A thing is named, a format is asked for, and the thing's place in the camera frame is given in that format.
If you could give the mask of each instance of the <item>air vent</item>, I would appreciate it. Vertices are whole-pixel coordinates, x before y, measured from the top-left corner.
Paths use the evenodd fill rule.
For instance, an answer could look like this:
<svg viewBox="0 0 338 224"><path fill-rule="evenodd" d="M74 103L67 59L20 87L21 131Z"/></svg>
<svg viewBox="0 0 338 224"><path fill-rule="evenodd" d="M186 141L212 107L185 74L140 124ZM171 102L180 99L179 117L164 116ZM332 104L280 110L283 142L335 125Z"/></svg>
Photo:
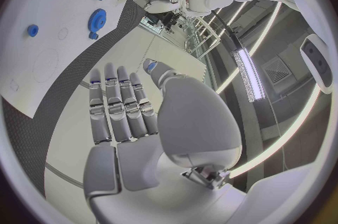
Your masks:
<svg viewBox="0 0 338 224"><path fill-rule="evenodd" d="M262 68L265 74L269 77L272 85L275 85L292 75L289 68L279 57L271 59L270 61L262 65Z"/></svg>

